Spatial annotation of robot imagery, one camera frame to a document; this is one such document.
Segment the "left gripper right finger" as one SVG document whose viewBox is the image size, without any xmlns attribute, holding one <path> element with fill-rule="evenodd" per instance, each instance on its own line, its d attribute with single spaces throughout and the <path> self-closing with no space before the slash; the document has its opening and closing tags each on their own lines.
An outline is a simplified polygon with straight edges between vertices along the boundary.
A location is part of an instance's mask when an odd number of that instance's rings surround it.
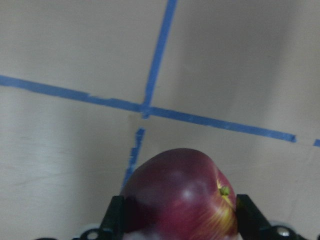
<svg viewBox="0 0 320 240">
<path fill-rule="evenodd" d="M 243 240 L 267 240 L 271 224 L 247 194 L 236 195 L 237 229 Z"/>
</svg>

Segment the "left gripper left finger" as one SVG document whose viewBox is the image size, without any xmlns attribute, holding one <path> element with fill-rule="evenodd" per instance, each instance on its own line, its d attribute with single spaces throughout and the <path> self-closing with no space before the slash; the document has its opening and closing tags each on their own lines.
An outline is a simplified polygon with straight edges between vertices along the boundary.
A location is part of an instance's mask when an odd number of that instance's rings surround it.
<svg viewBox="0 0 320 240">
<path fill-rule="evenodd" d="M 122 240 L 124 236 L 124 206 L 121 195 L 111 198 L 106 213 L 99 226 L 100 240 Z"/>
</svg>

